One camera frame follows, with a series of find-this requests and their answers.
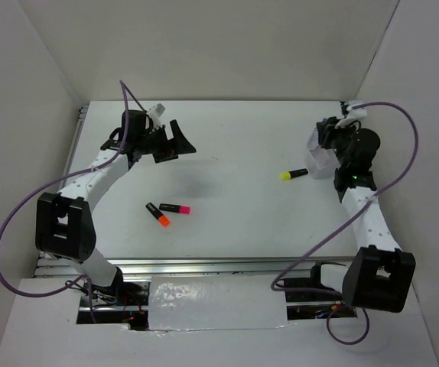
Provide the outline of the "orange highlighter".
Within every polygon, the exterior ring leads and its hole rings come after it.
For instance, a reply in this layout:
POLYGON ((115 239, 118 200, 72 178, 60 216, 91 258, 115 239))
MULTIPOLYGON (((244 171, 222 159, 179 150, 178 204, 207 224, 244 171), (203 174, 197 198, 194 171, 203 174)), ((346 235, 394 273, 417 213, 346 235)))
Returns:
POLYGON ((169 218, 167 218, 153 203, 147 203, 145 208, 163 227, 170 224, 169 218))

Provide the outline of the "yellow highlighter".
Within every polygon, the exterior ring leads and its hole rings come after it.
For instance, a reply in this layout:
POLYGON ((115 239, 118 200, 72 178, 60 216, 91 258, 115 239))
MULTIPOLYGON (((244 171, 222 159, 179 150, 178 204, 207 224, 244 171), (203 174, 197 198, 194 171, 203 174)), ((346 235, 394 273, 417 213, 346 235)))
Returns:
POLYGON ((293 170, 293 171, 286 171, 281 174, 282 180, 291 180, 298 177, 303 177, 308 174, 308 170, 306 168, 293 170))

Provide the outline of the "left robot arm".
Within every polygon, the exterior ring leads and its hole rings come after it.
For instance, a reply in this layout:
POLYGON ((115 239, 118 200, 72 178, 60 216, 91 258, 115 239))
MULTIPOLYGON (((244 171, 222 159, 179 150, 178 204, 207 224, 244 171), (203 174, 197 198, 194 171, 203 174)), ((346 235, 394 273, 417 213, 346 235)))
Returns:
POLYGON ((161 163, 196 151, 176 120, 170 122, 172 136, 167 136, 161 123, 164 110, 158 103, 146 112, 123 112, 121 126, 100 147, 92 164, 57 193, 42 193, 37 200, 36 248, 88 276, 93 290, 109 305, 119 304, 128 292, 140 288, 125 282, 121 269, 97 249, 93 210, 142 156, 150 154, 161 163))

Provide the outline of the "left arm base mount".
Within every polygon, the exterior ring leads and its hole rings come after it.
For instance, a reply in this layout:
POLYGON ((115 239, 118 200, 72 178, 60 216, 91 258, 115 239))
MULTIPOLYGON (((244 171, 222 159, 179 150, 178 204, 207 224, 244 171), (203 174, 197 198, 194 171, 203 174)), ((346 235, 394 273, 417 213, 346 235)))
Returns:
POLYGON ((94 291, 91 304, 88 290, 80 288, 82 297, 77 314, 78 324, 122 324, 134 331, 149 330, 148 299, 151 283, 125 283, 121 296, 94 291))

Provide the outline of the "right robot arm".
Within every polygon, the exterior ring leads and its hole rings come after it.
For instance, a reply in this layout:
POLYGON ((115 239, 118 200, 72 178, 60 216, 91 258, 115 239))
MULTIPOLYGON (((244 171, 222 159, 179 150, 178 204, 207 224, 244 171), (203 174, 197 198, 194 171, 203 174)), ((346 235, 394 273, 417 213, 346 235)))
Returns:
POLYGON ((415 272, 415 257, 394 240, 376 198, 371 171, 380 147, 379 136, 359 121, 324 119, 308 143, 314 178, 334 170, 333 185, 352 223, 357 253, 350 265, 318 264, 319 274, 308 282, 318 300, 334 291, 350 307, 399 313, 403 310, 415 272))

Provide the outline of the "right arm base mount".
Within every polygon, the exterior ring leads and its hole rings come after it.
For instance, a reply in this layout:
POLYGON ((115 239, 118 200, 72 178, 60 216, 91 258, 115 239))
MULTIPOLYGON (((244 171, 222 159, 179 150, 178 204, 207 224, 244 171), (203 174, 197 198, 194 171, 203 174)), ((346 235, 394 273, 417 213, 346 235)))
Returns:
POLYGON ((288 288, 313 287, 310 278, 284 278, 279 285, 285 290, 287 319, 290 321, 325 320, 330 312, 342 304, 342 297, 332 294, 287 291, 288 288))

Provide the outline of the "pink highlighter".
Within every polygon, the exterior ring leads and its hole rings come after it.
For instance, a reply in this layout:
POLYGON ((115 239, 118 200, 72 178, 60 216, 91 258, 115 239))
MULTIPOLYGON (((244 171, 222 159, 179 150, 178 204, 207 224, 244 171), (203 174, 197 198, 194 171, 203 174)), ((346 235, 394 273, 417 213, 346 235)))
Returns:
POLYGON ((168 203, 160 203, 159 210, 170 212, 170 213, 180 213, 180 214, 189 214, 190 213, 189 206, 182 206, 182 205, 168 204, 168 203))

